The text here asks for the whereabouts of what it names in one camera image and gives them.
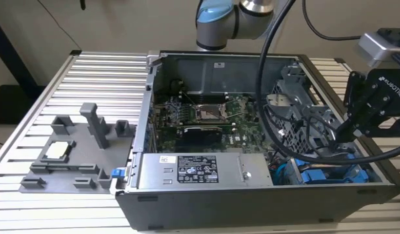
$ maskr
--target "blue latch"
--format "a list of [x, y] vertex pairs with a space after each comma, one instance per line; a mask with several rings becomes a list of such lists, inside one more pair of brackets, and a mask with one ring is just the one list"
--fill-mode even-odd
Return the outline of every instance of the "blue latch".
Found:
[[125, 169], [120, 169], [120, 168], [114, 169], [112, 171], [112, 177], [117, 178], [117, 179], [124, 179], [125, 178]]

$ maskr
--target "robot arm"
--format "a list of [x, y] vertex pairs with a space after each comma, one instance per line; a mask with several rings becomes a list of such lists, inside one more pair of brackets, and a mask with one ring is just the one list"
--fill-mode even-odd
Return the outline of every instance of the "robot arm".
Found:
[[217, 51], [229, 39], [257, 39], [267, 31], [275, 10], [275, 0], [203, 0], [197, 12], [197, 45]]

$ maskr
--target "motherboard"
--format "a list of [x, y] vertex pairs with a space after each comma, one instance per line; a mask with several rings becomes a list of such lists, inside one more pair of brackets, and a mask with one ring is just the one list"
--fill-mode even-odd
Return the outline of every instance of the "motherboard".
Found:
[[159, 97], [159, 153], [267, 153], [272, 148], [261, 129], [255, 100], [248, 94]]

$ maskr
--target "white sticker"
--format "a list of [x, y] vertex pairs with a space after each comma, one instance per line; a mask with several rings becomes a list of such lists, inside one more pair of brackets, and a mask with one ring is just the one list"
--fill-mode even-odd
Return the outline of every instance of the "white sticker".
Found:
[[215, 63], [215, 68], [225, 68], [225, 63], [224, 62], [216, 62]]
[[160, 163], [176, 163], [176, 161], [177, 161], [176, 156], [163, 155], [160, 157]]

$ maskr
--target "white wall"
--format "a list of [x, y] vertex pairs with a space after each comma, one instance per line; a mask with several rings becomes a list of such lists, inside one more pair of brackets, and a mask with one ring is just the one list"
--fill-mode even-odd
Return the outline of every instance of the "white wall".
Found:
[[[152, 49], [196, 50], [197, 0], [42, 0], [84, 50], [146, 52]], [[308, 0], [310, 15], [320, 31], [348, 36], [380, 26], [400, 26], [400, 0]], [[0, 0], [0, 25], [41, 84], [57, 73], [76, 44], [58, 28], [37, 0]], [[261, 40], [235, 40], [229, 51], [259, 52]], [[302, 1], [288, 17], [277, 53], [344, 57], [363, 67], [355, 42], [330, 42], [310, 31]]]

